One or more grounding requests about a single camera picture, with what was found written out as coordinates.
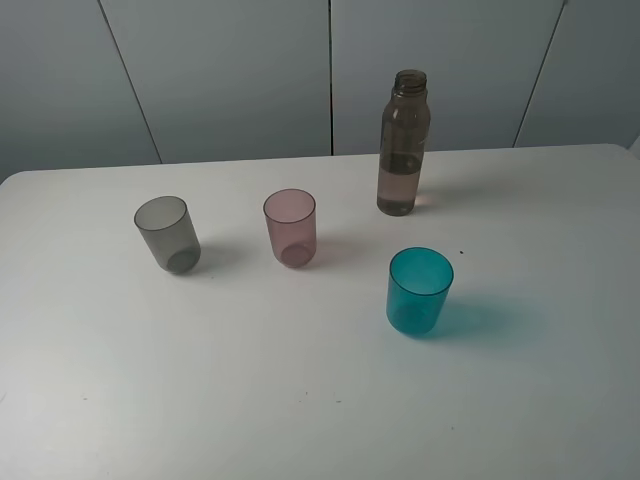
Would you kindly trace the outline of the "brown transparent plastic bottle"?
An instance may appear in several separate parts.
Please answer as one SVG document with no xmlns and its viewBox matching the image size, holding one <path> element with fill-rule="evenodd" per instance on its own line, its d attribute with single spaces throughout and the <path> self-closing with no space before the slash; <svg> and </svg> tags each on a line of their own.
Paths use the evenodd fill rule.
<svg viewBox="0 0 640 480">
<path fill-rule="evenodd" d="M 431 123 L 427 76 L 401 70 L 381 122 L 377 206 L 390 216 L 405 216 L 415 205 Z"/>
</svg>

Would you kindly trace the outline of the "pink translucent plastic cup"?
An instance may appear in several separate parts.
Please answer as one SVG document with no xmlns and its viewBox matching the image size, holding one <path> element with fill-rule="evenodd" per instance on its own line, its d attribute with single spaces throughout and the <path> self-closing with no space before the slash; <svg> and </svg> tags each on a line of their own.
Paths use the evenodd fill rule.
<svg viewBox="0 0 640 480">
<path fill-rule="evenodd" d="M 288 268 L 308 264 L 317 249 L 316 201 L 301 189 L 283 189 L 263 204 L 266 225 L 275 258 Z"/>
</svg>

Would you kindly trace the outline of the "teal translucent plastic cup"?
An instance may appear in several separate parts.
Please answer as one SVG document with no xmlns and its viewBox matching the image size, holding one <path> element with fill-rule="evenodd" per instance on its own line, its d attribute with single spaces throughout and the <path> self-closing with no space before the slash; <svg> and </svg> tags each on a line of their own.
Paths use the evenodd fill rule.
<svg viewBox="0 0 640 480">
<path fill-rule="evenodd" d="M 454 270 L 441 253 L 410 247 L 389 264 L 386 315 L 399 332 L 423 337 L 436 325 L 454 281 Z"/>
</svg>

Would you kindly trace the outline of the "grey translucent plastic cup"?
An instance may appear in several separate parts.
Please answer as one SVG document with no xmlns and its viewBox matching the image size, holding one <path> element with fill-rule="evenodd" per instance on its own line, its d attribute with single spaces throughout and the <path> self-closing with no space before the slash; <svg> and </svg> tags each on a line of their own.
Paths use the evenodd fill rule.
<svg viewBox="0 0 640 480">
<path fill-rule="evenodd" d="M 135 212 L 134 224 L 166 272 L 185 274 L 200 260 L 201 246 L 183 199 L 160 196 L 145 202 Z"/>
</svg>

